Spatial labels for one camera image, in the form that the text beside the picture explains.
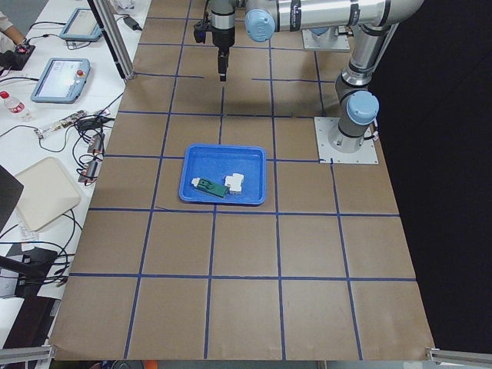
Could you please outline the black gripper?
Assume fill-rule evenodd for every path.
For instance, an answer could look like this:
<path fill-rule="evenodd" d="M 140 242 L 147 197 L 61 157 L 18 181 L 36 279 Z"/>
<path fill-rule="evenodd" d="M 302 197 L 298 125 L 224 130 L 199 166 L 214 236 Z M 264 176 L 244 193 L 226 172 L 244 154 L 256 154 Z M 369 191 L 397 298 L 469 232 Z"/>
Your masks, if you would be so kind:
<path fill-rule="evenodd" d="M 235 14 L 211 15 L 212 41 L 218 51 L 218 74 L 220 81 L 227 81 L 229 48 L 235 40 Z"/>

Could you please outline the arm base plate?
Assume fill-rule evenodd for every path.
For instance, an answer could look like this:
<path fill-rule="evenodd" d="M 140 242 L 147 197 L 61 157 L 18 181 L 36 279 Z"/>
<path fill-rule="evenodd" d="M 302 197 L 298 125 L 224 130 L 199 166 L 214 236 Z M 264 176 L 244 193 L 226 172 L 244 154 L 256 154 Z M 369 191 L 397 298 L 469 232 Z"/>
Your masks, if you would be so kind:
<path fill-rule="evenodd" d="M 302 31 L 304 49 L 327 52 L 349 52 L 350 45 L 347 36 L 337 38 L 314 38 L 309 29 Z"/>
<path fill-rule="evenodd" d="M 375 141 L 369 126 L 359 138 L 349 138 L 339 131 L 336 117 L 315 117 L 314 126 L 320 163 L 377 165 Z"/>

